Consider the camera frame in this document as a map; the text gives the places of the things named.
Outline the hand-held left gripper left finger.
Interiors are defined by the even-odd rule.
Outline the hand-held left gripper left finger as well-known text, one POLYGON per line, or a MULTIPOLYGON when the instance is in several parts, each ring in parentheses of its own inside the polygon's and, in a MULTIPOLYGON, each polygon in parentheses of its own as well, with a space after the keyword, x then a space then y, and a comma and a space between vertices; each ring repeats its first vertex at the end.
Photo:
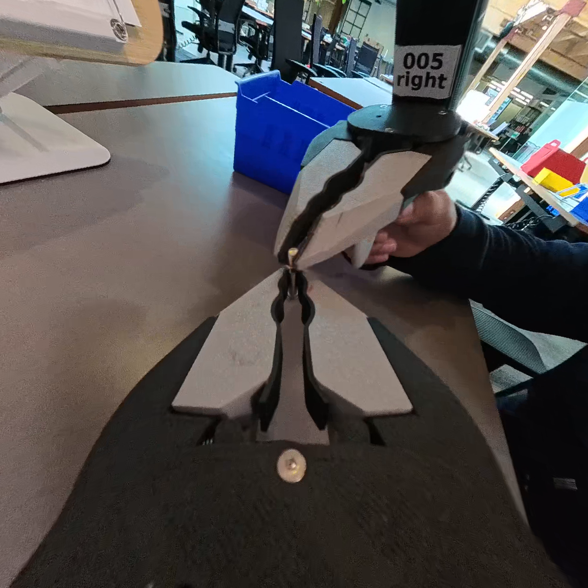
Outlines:
POLYGON ((230 420, 254 416, 266 432, 280 399, 287 296, 288 271, 281 269, 221 311, 172 407, 230 420))

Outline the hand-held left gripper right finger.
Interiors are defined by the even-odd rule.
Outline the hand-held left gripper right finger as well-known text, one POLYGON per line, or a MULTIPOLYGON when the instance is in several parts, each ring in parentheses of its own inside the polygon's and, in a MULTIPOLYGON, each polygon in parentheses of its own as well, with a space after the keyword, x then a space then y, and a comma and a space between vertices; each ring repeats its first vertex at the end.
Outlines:
POLYGON ((368 316, 320 280, 296 273, 307 411, 319 430, 336 415, 409 414, 413 405, 368 316))

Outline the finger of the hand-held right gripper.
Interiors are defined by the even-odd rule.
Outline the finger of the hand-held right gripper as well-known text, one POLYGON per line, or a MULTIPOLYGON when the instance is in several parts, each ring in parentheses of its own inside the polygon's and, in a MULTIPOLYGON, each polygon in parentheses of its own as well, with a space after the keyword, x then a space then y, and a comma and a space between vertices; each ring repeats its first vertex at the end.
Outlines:
POLYGON ((362 155, 354 143, 334 139, 300 170, 276 234, 275 255, 281 264, 287 265, 290 247, 298 248, 299 257, 318 217, 358 186, 362 155))
POLYGON ((417 152, 379 156, 366 169, 359 185, 318 217, 296 268, 307 270, 341 252, 348 253, 355 268, 361 267, 371 253, 378 232, 399 215, 402 188, 430 158, 417 152))

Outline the blue plastic bin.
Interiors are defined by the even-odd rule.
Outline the blue plastic bin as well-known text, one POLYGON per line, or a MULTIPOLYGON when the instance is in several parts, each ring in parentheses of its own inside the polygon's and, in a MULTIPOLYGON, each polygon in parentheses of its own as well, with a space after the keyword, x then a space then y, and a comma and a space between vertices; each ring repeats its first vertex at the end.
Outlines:
POLYGON ((353 109, 299 81, 283 81, 278 70, 237 85, 233 169, 290 194, 310 143, 353 109))

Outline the person's right forearm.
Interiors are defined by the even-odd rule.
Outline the person's right forearm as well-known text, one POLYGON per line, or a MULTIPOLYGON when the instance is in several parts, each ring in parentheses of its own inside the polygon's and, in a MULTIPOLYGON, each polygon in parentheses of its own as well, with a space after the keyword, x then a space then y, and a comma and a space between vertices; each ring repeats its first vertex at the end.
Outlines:
POLYGON ((519 328, 587 343, 587 244, 541 240, 458 208, 445 239, 387 264, 519 328))

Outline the person's right hand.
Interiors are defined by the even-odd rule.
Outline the person's right hand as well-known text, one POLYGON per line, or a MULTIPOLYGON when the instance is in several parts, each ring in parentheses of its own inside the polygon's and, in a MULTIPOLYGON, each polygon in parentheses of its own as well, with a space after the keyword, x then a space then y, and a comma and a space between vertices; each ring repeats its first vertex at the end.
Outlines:
POLYGON ((448 237, 458 212, 445 190, 418 195, 391 224, 378 231, 364 267, 390 258, 411 258, 448 237))

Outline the wood edged office desk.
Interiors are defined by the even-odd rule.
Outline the wood edged office desk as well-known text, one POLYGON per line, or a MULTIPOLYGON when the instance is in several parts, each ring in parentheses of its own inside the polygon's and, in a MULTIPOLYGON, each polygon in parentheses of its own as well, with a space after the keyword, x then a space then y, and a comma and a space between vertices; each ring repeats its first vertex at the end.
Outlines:
POLYGON ((392 103, 391 91, 382 89, 366 79, 311 77, 309 85, 354 109, 392 103))

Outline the grey mesh office chair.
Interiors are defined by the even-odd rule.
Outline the grey mesh office chair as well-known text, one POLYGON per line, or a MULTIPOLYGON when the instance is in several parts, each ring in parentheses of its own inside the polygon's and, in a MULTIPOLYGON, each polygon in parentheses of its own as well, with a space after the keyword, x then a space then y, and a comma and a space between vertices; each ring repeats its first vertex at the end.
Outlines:
POLYGON ((470 305, 496 397, 519 391, 586 347, 566 337, 520 329, 481 304, 470 305))

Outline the yellow storage bin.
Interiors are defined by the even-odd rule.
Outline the yellow storage bin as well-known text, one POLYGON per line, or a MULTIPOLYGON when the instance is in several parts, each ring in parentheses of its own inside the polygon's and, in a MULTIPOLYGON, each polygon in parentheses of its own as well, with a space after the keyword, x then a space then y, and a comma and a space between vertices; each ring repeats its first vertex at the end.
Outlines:
POLYGON ((543 167, 533 179, 536 183, 554 193, 569 190, 574 186, 574 184, 566 178, 563 178, 545 167, 543 167))

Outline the group of black office chairs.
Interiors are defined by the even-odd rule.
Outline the group of black office chairs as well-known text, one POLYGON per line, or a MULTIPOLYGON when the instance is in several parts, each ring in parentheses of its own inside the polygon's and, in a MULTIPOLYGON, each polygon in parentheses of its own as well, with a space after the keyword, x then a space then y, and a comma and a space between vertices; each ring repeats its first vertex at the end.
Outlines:
POLYGON ((303 30, 305 1, 275 1, 272 17, 261 12, 246 11, 246 1, 199 1, 191 6, 197 15, 195 22, 183 21, 182 27, 193 35, 199 53, 204 57, 181 61, 190 65, 217 65, 227 71, 243 70, 243 77, 265 73, 263 62, 270 62, 270 71, 279 72, 281 79, 308 84, 313 77, 367 78, 356 64, 356 40, 345 47, 344 68, 336 68, 321 60, 332 52, 341 40, 332 38, 322 45, 322 18, 313 16, 310 37, 303 30))

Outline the red storage bin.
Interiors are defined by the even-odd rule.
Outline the red storage bin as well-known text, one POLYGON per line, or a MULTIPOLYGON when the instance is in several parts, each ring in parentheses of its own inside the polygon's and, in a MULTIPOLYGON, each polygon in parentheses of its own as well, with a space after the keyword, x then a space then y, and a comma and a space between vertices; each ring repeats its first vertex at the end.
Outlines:
POLYGON ((521 170, 535 178, 542 169, 548 169, 573 185, 580 183, 586 164, 574 155, 560 148, 560 141, 554 140, 543 145, 522 164, 521 170))

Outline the printed instruction sheet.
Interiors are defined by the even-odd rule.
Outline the printed instruction sheet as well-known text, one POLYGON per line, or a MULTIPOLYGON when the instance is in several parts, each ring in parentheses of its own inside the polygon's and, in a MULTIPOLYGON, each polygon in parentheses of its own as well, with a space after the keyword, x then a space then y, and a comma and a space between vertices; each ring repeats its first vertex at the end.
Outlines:
POLYGON ((141 27, 131 1, 1 1, 1 19, 38 21, 49 24, 50 17, 115 18, 126 25, 141 27))

